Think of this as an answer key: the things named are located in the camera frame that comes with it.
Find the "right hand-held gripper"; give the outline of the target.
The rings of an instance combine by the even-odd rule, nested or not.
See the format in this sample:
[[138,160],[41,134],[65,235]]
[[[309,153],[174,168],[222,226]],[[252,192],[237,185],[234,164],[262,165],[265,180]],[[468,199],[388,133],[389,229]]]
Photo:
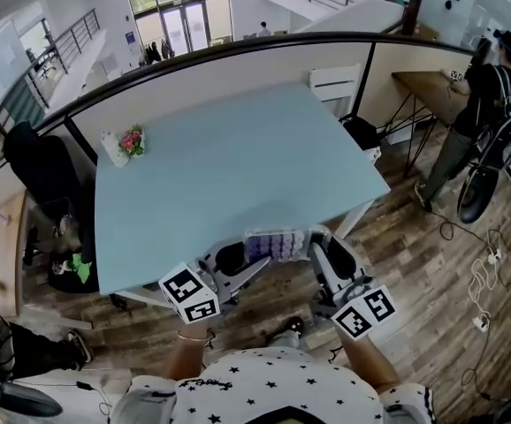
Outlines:
[[[396,314],[387,287],[364,276],[361,259],[345,240],[331,234],[324,238],[324,249],[311,243],[309,259],[324,289],[312,302],[316,318],[331,320],[350,339],[361,339]],[[350,285],[339,290],[339,284]],[[333,296],[325,296],[324,291]]]

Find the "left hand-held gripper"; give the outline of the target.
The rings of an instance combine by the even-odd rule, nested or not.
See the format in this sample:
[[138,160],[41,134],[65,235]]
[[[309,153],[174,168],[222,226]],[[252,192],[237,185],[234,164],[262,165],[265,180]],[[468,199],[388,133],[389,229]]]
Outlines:
[[222,319],[234,308],[233,292],[247,287],[270,262],[265,257],[247,266],[243,241],[225,240],[206,257],[179,263],[158,285],[185,324]]

